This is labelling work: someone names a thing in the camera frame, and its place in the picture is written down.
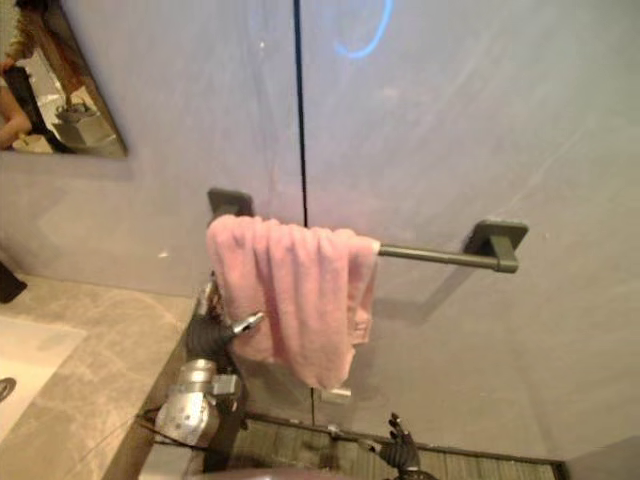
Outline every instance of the sink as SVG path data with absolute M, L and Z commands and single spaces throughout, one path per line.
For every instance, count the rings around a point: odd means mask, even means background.
M 0 442 L 85 335 L 0 317 Z

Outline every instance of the countertop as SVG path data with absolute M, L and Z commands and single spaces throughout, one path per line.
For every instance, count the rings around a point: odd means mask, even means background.
M 29 287 L 2 316 L 87 335 L 0 443 L 0 478 L 126 478 L 123 465 L 144 452 L 134 458 L 124 442 L 140 445 L 135 415 L 176 357 L 193 299 L 21 278 Z

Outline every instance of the pink towel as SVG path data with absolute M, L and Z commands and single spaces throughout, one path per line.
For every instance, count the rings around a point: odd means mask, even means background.
M 311 387 L 349 375 L 354 344 L 367 342 L 380 243 L 351 230 L 307 229 L 225 215 L 207 246 L 227 316 L 263 321 L 234 340 L 252 360 L 287 365 Z

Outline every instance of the towel rack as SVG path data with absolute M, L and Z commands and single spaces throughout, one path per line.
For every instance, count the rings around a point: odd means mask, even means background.
M 253 199 L 246 193 L 212 188 L 207 196 L 214 219 L 225 214 L 253 216 Z M 379 255 L 515 273 L 519 266 L 515 250 L 528 231 L 529 227 L 520 222 L 482 220 L 474 227 L 462 252 L 382 244 Z

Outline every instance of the floor drain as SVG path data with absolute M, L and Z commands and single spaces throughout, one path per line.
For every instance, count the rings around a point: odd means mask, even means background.
M 17 384 L 16 379 L 11 377 L 0 380 L 0 402 L 11 395 L 11 392 L 15 390 Z

